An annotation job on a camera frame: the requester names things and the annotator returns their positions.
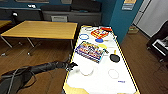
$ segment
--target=wooden table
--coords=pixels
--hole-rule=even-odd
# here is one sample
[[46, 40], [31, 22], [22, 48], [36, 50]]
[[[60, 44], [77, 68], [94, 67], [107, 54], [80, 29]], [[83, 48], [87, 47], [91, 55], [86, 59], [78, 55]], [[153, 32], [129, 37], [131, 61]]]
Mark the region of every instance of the wooden table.
[[4, 36], [26, 37], [35, 47], [29, 38], [74, 39], [76, 27], [77, 23], [71, 22], [24, 21], [2, 33], [1, 38], [12, 48]]
[[8, 20], [0, 20], [0, 28], [11, 23], [11, 21], [8, 21]]

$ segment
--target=tabletop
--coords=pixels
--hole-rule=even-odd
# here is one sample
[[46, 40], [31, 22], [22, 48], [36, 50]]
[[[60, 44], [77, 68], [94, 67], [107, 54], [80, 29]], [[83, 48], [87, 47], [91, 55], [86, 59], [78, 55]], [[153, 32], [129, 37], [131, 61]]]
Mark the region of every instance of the tabletop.
[[[99, 27], [81, 28], [80, 35], [88, 35], [88, 38], [82, 40], [79, 35], [76, 46], [78, 47], [83, 41], [95, 45], [104, 44], [107, 46], [109, 53], [104, 53], [101, 61], [99, 63], [96, 63], [74, 52], [72, 62], [77, 63], [78, 66], [74, 67], [73, 70], [70, 71], [67, 75], [66, 82], [64, 83], [64, 89], [66, 93], [139, 94], [138, 87], [134, 81], [127, 62], [125, 61], [114, 33], [109, 33], [108, 36], [103, 38], [103, 43], [98, 43], [95, 41], [96, 38], [91, 35], [91, 32], [96, 29], [99, 29]], [[114, 50], [116, 50], [116, 54], [120, 57], [120, 61], [118, 63], [111, 61], [109, 58], [110, 54], [114, 53]], [[93, 71], [91, 74], [82, 74], [81, 68], [84, 65], [86, 65], [86, 69], [88, 69], [88, 65], [92, 66]]]
[[0, 20], [0, 28], [11, 23], [11, 21], [8, 21], [8, 20]]
[[1, 34], [9, 37], [74, 39], [77, 23], [24, 21]]

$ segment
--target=cardboard box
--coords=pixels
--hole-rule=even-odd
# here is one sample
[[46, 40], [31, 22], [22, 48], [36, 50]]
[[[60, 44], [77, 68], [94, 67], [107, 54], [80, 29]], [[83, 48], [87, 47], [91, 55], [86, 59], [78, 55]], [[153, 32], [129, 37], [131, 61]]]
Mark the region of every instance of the cardboard box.
[[130, 26], [128, 33], [129, 34], [134, 34], [134, 33], [138, 33], [138, 31], [139, 31], [139, 29], [136, 28], [135, 26]]

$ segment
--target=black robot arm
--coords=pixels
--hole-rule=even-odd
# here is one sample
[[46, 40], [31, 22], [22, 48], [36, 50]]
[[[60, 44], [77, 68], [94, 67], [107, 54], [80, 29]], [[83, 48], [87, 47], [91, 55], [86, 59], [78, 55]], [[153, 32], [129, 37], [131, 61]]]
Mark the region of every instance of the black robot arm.
[[1, 76], [0, 94], [16, 94], [20, 89], [25, 88], [27, 82], [35, 74], [50, 71], [56, 68], [62, 68], [70, 71], [74, 66], [77, 66], [74, 62], [51, 62], [9, 71]]

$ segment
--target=floor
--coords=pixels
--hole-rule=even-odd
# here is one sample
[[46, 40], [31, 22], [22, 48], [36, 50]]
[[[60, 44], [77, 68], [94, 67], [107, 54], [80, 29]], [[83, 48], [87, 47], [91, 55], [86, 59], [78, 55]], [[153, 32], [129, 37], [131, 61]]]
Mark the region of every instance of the floor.
[[141, 94], [168, 94], [168, 62], [147, 50], [148, 38], [143, 33], [127, 34], [121, 49]]
[[[28, 56], [31, 45], [26, 39], [6, 38], [14, 46], [0, 57], [0, 75], [22, 66], [35, 66], [52, 61], [64, 61], [72, 48], [68, 40], [41, 40], [40, 45]], [[146, 49], [148, 42], [141, 32], [127, 34], [121, 43], [121, 49], [131, 69], [141, 94], [168, 94], [167, 62], [158, 62], [158, 58]], [[8, 49], [8, 45], [0, 39], [0, 54]], [[66, 76], [64, 69], [56, 69], [36, 75], [36, 83], [18, 94], [60, 94]]]
[[[12, 45], [12, 49], [0, 39], [0, 53], [6, 52], [6, 56], [0, 56], [0, 75], [11, 70], [16, 70], [22, 66], [35, 66], [53, 61], [65, 61], [72, 51], [69, 40], [40, 40], [35, 50], [29, 56], [27, 52], [31, 49], [30, 43], [26, 39], [6, 38]], [[37, 81], [29, 88], [20, 90], [17, 94], [60, 94], [64, 79], [65, 69], [55, 69], [36, 75]]]

